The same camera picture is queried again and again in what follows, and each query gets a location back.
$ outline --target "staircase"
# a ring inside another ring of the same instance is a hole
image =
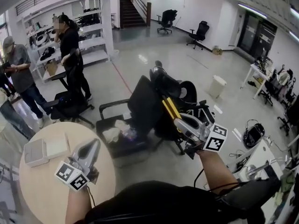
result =
[[[121,28],[146,26],[131,0],[120,0],[120,19]]]

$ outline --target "stair railing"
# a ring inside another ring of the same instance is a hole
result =
[[[150,27],[150,15],[151,15],[151,2],[148,2],[147,5],[142,0],[131,0],[133,3],[135,1],[140,7],[141,11],[146,17],[146,26]]]

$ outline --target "red line on floor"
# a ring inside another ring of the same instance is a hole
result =
[[[126,83],[125,79],[122,77],[120,71],[117,69],[116,65],[114,65],[113,62],[111,62],[111,63],[112,63],[112,65],[114,66],[114,68],[116,69],[117,73],[120,75],[122,81],[124,82],[125,86],[126,86],[127,89],[129,90],[129,92],[132,94],[132,91],[130,90],[130,88],[129,88],[128,84]]]

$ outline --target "round table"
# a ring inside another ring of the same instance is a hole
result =
[[[71,152],[76,145],[90,138],[99,137],[90,129],[71,122],[60,122],[40,130],[31,139],[51,140],[66,133]],[[23,197],[33,214],[44,224],[65,223],[69,188],[59,181],[54,173],[60,161],[67,155],[51,159],[48,163],[30,168],[24,162],[24,154],[20,162],[20,186]],[[115,194],[115,171],[112,158],[101,141],[98,160],[94,165],[99,171],[97,183],[89,183],[91,194],[96,204],[102,203]]]

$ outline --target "black shirt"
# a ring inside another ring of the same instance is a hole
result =
[[[79,48],[79,34],[76,30],[68,28],[64,34],[59,35],[61,57],[68,55],[71,50]],[[72,54],[64,64],[65,70],[71,70],[76,65],[82,65],[83,60],[81,53],[79,56]]]
[[[218,213],[214,193],[150,181],[134,184],[112,199],[91,209],[76,224],[109,223],[227,223]]]

